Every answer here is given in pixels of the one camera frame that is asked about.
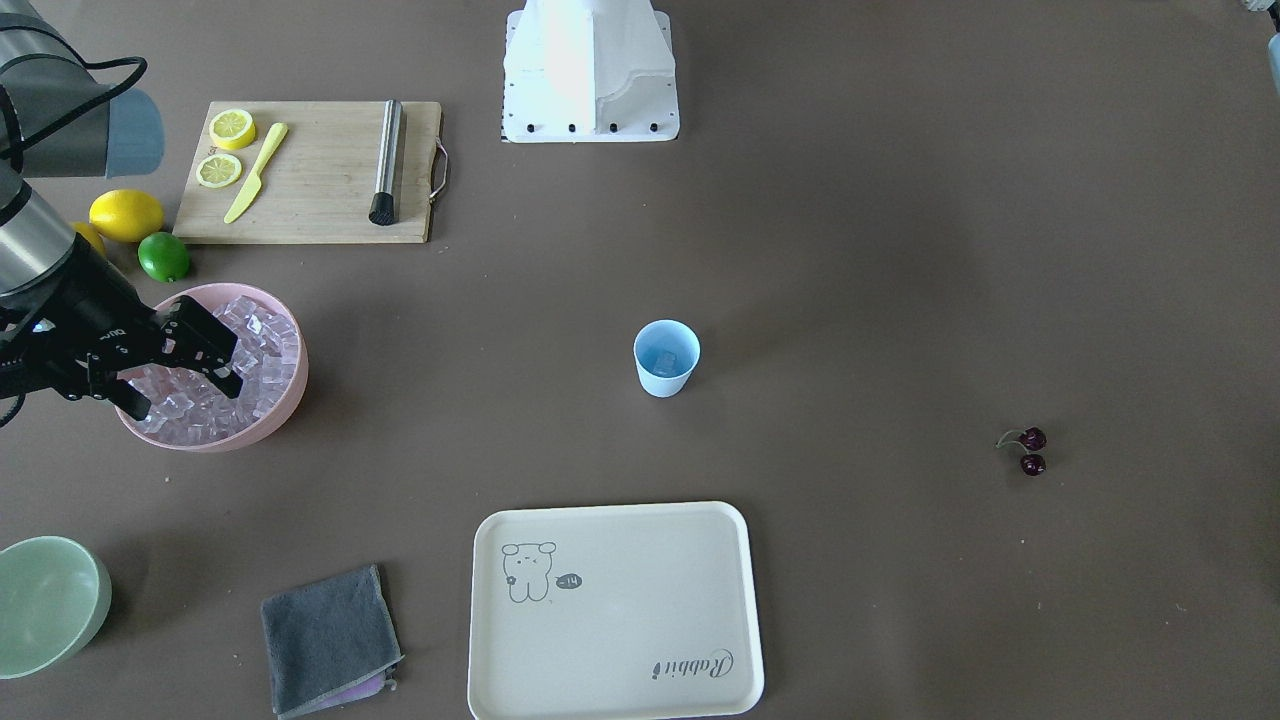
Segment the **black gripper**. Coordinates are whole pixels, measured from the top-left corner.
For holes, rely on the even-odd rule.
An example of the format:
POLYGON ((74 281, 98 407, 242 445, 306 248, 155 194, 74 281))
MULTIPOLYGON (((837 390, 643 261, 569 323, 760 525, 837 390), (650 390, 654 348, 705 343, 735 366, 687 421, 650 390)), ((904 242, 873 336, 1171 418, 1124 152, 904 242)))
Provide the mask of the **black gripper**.
POLYGON ((196 299, 179 295, 157 315, 101 255, 72 250, 38 279, 3 292, 3 397, 92 396, 142 421, 152 402, 118 373, 182 368, 238 398, 237 343, 196 299))

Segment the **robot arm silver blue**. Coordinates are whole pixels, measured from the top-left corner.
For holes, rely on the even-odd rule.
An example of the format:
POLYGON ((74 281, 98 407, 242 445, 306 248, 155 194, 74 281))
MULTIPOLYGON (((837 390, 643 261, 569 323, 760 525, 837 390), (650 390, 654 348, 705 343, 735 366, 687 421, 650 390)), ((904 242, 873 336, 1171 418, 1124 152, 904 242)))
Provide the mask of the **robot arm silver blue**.
POLYGON ((197 372, 234 398, 237 338, 195 299, 155 310, 32 187, 36 177, 142 176, 164 155, 146 60, 124 56, 120 82, 84 60, 28 1, 3 4, 1 391, 20 402, 55 389, 141 420, 151 404, 122 373, 161 365, 197 372))

